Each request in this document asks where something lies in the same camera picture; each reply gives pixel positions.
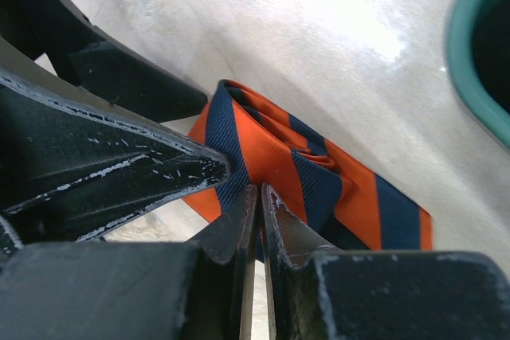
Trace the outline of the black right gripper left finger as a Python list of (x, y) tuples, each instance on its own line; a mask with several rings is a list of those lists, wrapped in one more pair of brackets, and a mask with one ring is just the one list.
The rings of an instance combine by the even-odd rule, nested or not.
[(1, 267), (4, 339), (243, 339), (257, 188), (183, 243), (40, 243)]

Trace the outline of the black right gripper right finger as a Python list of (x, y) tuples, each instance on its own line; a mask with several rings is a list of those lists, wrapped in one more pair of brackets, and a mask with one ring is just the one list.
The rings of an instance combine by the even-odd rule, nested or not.
[(509, 283), (478, 252), (343, 251), (261, 189), (273, 339), (506, 339)]

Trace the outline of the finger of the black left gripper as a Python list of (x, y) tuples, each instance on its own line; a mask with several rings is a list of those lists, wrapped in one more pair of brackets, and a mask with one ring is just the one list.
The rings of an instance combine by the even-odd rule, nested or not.
[(93, 25), (71, 0), (1, 0), (1, 36), (31, 60), (46, 55), (68, 83), (157, 123), (206, 105), (203, 92)]
[(1, 71), (1, 257), (95, 240), (230, 175), (226, 157), (57, 81)]

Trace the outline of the orange navy striped tie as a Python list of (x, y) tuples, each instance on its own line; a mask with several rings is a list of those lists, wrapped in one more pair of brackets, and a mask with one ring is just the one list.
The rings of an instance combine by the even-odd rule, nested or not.
[(190, 130), (231, 167), (219, 186), (186, 197), (214, 221), (247, 186), (271, 185), (290, 211), (343, 250), (430, 250), (431, 216), (385, 178), (264, 96), (222, 80)]

